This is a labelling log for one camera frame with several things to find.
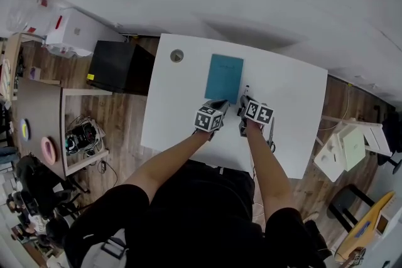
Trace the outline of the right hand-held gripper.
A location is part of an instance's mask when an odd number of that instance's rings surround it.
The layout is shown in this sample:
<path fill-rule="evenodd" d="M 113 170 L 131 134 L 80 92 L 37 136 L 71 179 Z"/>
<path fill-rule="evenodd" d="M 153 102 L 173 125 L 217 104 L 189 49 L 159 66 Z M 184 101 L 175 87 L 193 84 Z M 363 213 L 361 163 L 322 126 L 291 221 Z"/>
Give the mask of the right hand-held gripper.
<path fill-rule="evenodd" d="M 241 95 L 240 107 L 237 115 L 240 117 L 239 133 L 241 137 L 246 137 L 247 121 L 253 121 L 258 124 L 261 132 L 269 125 L 274 110 L 264 103 L 255 101 L 252 97 Z"/>

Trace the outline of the blue notebook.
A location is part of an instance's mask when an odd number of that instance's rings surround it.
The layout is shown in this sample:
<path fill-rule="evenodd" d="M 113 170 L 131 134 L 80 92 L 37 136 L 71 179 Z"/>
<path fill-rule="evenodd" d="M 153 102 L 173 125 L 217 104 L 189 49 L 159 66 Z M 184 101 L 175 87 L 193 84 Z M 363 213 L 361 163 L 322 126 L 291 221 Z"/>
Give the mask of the blue notebook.
<path fill-rule="evenodd" d="M 204 97 L 209 100 L 228 100 L 236 105 L 243 63 L 241 58 L 213 54 Z"/>

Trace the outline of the black-handled scissors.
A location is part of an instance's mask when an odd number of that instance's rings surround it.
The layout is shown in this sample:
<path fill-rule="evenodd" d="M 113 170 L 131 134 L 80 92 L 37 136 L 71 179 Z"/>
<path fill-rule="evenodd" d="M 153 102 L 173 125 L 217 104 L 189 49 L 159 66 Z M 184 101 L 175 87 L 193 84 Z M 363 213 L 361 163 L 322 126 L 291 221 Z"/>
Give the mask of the black-handled scissors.
<path fill-rule="evenodd" d="M 267 140 L 267 143 L 268 143 L 272 153 L 274 153 L 275 150 L 276 150 L 276 146 L 275 146 L 275 143 L 273 141 L 274 121 L 275 121 L 275 118 L 273 117 L 272 120 L 271 120 L 271 127 L 270 127 L 269 137 L 268 137 L 268 140 Z"/>

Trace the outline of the person's right forearm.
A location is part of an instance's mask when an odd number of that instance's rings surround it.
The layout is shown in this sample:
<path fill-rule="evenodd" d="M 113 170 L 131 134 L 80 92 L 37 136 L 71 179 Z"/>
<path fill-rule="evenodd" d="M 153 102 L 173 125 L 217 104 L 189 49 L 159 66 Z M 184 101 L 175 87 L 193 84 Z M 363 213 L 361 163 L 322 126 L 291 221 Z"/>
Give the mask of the person's right forearm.
<path fill-rule="evenodd" d="M 248 121 L 246 136 L 259 184 L 266 220 L 282 208 L 294 208 L 291 183 L 265 141 L 259 124 Z"/>

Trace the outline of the white square table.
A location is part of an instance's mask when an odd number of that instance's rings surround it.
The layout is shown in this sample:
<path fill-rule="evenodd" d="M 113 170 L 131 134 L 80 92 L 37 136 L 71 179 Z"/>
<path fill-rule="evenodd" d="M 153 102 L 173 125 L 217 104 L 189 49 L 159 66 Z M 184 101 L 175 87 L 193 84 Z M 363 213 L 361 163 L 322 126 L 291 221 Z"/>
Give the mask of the white square table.
<path fill-rule="evenodd" d="M 180 49 L 184 58 L 170 60 Z M 241 85 L 274 110 L 277 160 L 289 178 L 305 174 L 322 115 L 327 71 L 299 60 L 206 38 L 163 34 L 149 86 L 141 144 L 164 151 L 194 131 L 196 111 L 205 103 L 213 54 L 244 60 Z"/>

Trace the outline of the black office chair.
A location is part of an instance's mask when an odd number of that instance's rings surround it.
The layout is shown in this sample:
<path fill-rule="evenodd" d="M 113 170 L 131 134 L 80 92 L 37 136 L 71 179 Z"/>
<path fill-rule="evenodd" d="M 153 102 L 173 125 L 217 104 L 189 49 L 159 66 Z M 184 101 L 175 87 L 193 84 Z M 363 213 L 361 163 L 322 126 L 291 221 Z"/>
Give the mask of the black office chair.
<path fill-rule="evenodd" d="M 400 169 L 402 159 L 394 161 L 391 157 L 396 153 L 402 153 L 402 116 L 396 111 L 390 112 L 382 122 L 383 132 L 391 151 L 390 156 L 377 154 L 378 165 L 382 166 L 386 163 L 393 165 L 393 174 Z"/>
<path fill-rule="evenodd" d="M 15 173 L 22 184 L 21 199 L 31 216 L 49 219 L 58 206 L 70 202 L 74 191 L 90 193 L 74 178 L 61 179 L 32 154 L 16 163 Z"/>

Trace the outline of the white box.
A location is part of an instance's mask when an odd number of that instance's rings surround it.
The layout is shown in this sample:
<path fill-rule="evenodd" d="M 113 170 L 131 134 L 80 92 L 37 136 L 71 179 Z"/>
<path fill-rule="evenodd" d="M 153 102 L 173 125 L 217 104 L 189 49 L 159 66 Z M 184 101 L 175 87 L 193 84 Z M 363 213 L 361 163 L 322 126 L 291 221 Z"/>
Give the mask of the white box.
<path fill-rule="evenodd" d="M 336 182 L 344 171 L 344 157 L 340 148 L 339 138 L 332 134 L 315 155 L 313 162 L 331 182 Z"/>

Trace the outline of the black cabinet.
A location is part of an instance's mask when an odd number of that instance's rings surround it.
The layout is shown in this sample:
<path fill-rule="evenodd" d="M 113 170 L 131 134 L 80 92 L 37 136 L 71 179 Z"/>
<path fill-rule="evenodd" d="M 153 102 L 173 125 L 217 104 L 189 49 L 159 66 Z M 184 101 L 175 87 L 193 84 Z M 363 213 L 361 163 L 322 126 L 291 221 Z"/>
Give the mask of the black cabinet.
<path fill-rule="evenodd" d="M 143 47 L 116 41 L 98 41 L 87 84 L 102 90 L 147 96 L 155 56 Z"/>

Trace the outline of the person's black clothing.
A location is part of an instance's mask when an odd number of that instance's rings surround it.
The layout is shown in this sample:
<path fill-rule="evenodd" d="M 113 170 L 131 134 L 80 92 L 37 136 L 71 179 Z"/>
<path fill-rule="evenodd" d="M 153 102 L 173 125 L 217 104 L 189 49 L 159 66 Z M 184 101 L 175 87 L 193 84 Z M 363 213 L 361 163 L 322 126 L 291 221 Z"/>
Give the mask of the person's black clothing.
<path fill-rule="evenodd" d="M 134 185 L 108 190 L 73 223 L 64 249 L 80 268 L 89 249 L 123 230 L 125 268 L 326 268 L 298 210 L 282 208 L 265 227 L 252 221 L 251 177 L 187 162 L 153 199 Z"/>

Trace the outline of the white wooden chair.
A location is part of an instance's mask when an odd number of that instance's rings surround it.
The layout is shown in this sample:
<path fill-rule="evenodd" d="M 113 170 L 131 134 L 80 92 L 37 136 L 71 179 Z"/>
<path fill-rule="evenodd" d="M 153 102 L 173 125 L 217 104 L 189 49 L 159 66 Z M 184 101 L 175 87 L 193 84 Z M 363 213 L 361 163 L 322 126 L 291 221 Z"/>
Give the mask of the white wooden chair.
<path fill-rule="evenodd" d="M 339 138 L 340 148 L 342 149 L 341 135 L 350 126 L 358 127 L 364 135 L 365 149 L 367 152 L 383 154 L 385 156 L 390 156 L 391 151 L 389 149 L 388 143 L 386 141 L 383 125 L 378 123 L 361 122 L 355 119 L 342 120 L 335 117 L 323 116 L 323 120 L 336 123 L 336 126 L 332 134 L 336 134 Z M 342 149 L 342 155 L 344 157 L 344 171 L 345 170 L 345 155 Z"/>

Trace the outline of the white device with screen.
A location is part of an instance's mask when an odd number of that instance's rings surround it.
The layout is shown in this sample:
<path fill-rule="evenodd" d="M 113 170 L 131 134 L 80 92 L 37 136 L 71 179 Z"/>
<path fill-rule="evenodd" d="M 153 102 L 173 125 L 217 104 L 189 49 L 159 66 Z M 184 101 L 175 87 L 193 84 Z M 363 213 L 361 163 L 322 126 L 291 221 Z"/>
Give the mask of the white device with screen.
<path fill-rule="evenodd" d="M 375 226 L 376 233 L 381 238 L 385 238 L 397 226 L 401 216 L 402 199 L 394 195 L 379 213 Z"/>

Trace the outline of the grey bag with black buckle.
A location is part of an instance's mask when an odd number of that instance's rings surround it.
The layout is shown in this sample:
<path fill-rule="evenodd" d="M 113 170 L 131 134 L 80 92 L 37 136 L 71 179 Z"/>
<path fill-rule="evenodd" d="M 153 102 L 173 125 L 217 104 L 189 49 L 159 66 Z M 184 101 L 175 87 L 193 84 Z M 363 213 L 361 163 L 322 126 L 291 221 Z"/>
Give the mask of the grey bag with black buckle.
<path fill-rule="evenodd" d="M 122 228 L 106 241 L 93 245 L 80 268 L 125 268 L 128 250 Z"/>

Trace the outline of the blue and yellow plate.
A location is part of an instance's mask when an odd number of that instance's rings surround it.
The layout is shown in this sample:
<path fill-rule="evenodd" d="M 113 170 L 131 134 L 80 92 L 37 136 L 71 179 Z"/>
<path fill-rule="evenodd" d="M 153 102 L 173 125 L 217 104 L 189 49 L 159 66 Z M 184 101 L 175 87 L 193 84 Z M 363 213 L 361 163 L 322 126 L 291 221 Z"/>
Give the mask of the blue and yellow plate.
<path fill-rule="evenodd" d="M 24 141 L 29 141 L 31 138 L 30 125 L 27 119 L 20 120 L 20 130 Z"/>

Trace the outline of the clear water jug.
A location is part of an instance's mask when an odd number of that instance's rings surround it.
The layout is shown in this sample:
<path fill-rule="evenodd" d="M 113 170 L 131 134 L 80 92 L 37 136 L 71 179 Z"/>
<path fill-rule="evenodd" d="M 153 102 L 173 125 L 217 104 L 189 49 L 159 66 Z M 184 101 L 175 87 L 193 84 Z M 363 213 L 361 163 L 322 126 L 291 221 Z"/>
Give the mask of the clear water jug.
<path fill-rule="evenodd" d="M 63 11 L 72 7 L 74 5 L 67 0 L 12 0 L 6 29 L 46 37 L 59 27 Z"/>

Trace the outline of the light wooden table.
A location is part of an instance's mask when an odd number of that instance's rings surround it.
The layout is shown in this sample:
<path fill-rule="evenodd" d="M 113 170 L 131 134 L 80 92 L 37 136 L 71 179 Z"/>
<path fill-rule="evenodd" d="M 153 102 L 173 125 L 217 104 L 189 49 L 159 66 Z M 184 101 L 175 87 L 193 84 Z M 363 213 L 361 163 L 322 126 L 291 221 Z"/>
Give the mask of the light wooden table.
<path fill-rule="evenodd" d="M 7 39 L 0 75 L 0 94 L 10 102 L 14 100 L 14 83 L 19 51 L 22 42 L 25 41 L 43 43 L 43 38 L 26 33 L 16 33 Z"/>

